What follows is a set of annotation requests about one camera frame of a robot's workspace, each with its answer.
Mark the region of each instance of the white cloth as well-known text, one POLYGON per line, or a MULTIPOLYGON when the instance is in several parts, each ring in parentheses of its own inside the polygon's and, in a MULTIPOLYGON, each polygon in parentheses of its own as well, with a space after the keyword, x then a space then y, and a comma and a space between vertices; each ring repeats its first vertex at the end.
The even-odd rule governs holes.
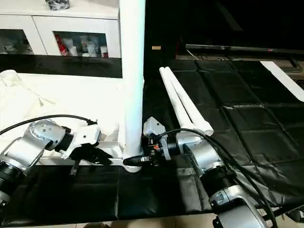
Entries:
MULTIPOLYGON (((123 113, 122 79, 86 76, 0 74, 0 130, 21 121, 50 114, 73 114, 92 120, 105 135, 118 132, 123 113)), ((86 122, 54 118, 76 130, 86 122)), ((27 125, 0 136, 0 151, 24 134, 27 125)))

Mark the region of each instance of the white pole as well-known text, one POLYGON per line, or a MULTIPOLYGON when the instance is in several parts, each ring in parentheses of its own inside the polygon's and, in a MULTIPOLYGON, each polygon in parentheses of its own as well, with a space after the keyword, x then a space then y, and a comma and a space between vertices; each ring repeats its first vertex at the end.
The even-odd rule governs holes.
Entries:
POLYGON ((145 0, 120 0, 119 4, 125 159, 141 154, 145 0))
POLYGON ((174 87, 168 76, 168 71, 165 68, 161 67, 160 74, 161 74, 163 83, 166 87, 166 90, 167 90, 168 96, 170 98, 171 104, 173 106, 173 109, 175 111, 177 120, 179 121, 180 127, 181 128, 194 128, 194 125, 191 122, 190 118, 188 117, 186 110, 182 106, 181 100, 179 99, 177 93, 174 90, 174 87))
POLYGON ((177 80, 171 69, 169 67, 166 67, 165 70, 167 71, 168 79, 171 81, 178 97, 180 98, 194 125, 197 127, 197 129, 202 130, 206 135, 212 135, 213 128, 209 122, 207 122, 200 114, 195 104, 191 101, 187 92, 181 86, 180 82, 177 80))

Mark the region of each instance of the floor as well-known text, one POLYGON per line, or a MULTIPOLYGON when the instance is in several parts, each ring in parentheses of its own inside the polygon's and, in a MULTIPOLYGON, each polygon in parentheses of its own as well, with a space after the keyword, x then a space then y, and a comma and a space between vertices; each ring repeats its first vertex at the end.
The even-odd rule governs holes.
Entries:
MULTIPOLYGON (((114 221, 104 222, 111 228, 213 228, 212 221, 215 218, 214 214, 204 215, 186 215, 186 216, 175 216, 165 218, 146 218, 137 220, 125 220, 125 221, 114 221)), ((304 228, 304 223, 295 223, 287 216, 277 217, 279 228, 304 228)), ((44 226, 43 228, 83 228, 86 223, 83 224, 69 224, 69 225, 58 225, 58 226, 44 226)), ((100 224, 94 224, 90 228, 101 228, 100 224)))

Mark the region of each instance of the bottle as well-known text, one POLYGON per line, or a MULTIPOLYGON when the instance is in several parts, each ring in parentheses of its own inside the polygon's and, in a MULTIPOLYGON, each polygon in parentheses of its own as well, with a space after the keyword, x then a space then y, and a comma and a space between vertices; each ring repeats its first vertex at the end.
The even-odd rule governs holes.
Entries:
POLYGON ((87 47, 87 51, 88 51, 90 57, 96 57, 96 56, 97 56, 97 54, 96 54, 96 44, 95 44, 95 42, 89 41, 89 42, 87 43, 87 46, 86 46, 86 47, 87 47))
POLYGON ((99 38, 96 35, 90 35, 90 40, 95 43, 96 53, 99 52, 99 38))
POLYGON ((74 46, 72 38, 62 38, 62 42, 67 47, 67 49, 71 49, 74 46))
POLYGON ((76 46, 72 46, 72 48, 69 49, 69 52, 71 56, 78 56, 76 46))
POLYGON ((86 47, 86 44, 87 44, 87 36, 80 36, 80 42, 81 42, 81 47, 82 47, 82 51, 83 52, 87 52, 87 47, 86 47))
POLYGON ((101 57, 102 58, 109 58, 107 46, 101 46, 100 47, 100 52, 101 52, 101 57))
POLYGON ((56 37, 56 41, 57 41, 61 55, 68 56, 68 50, 66 49, 66 46, 64 46, 64 44, 61 42, 60 36, 56 34, 55 37, 56 37))

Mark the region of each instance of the cable connector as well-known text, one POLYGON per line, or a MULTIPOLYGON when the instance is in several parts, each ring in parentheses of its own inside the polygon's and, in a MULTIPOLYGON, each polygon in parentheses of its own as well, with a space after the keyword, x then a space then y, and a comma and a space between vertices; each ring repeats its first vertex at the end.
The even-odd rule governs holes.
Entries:
POLYGON ((86 122, 88 126, 97 124, 97 121, 93 121, 93 120, 86 120, 86 122))

